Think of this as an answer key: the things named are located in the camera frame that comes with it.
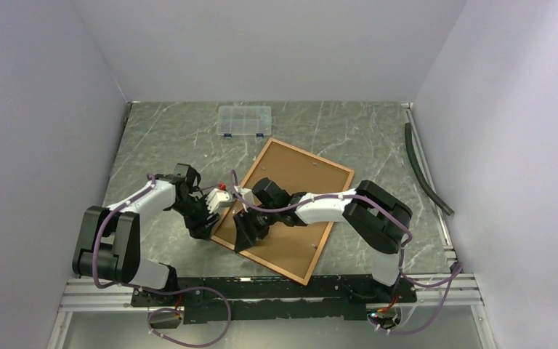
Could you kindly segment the wooden picture frame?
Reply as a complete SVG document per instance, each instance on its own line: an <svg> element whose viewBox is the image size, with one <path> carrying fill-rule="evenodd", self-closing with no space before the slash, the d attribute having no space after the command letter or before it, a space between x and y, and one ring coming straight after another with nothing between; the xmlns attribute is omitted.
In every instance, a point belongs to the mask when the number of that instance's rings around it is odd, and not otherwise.
<svg viewBox="0 0 558 349"><path fill-rule="evenodd" d="M288 193L338 193L349 189L353 169L296 146L269 139L247 174L239 181L252 189L267 177ZM277 222L267 236L239 254L302 285L309 283L328 240L332 224L288 227Z"/></svg>

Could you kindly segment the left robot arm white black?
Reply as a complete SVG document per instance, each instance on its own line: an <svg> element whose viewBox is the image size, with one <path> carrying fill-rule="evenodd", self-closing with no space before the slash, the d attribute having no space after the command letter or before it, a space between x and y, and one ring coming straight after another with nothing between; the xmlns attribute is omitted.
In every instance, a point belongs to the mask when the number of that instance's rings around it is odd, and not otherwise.
<svg viewBox="0 0 558 349"><path fill-rule="evenodd" d="M175 211L192 238L210 239L221 205L230 196L217 186L204 193L200 180L193 167L178 164L171 174L149 174L145 185L125 199L89 207L78 234L73 272L92 278L100 289L116 284L150 289L157 303L172 304L179 295L177 271L142 257L141 227L162 212Z"/></svg>

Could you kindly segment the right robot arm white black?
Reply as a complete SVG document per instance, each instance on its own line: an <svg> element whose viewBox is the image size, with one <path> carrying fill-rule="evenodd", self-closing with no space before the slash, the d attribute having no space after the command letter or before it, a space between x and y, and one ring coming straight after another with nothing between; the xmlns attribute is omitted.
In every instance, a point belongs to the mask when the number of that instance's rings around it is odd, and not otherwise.
<svg viewBox="0 0 558 349"><path fill-rule="evenodd" d="M235 252L250 249L277 222L308 226L344 222L376 251L371 294L378 301L392 299L399 290L400 250L411 238L411 209L370 180L339 193L290 194L271 179L260 179L251 190L235 188L243 209L234 215Z"/></svg>

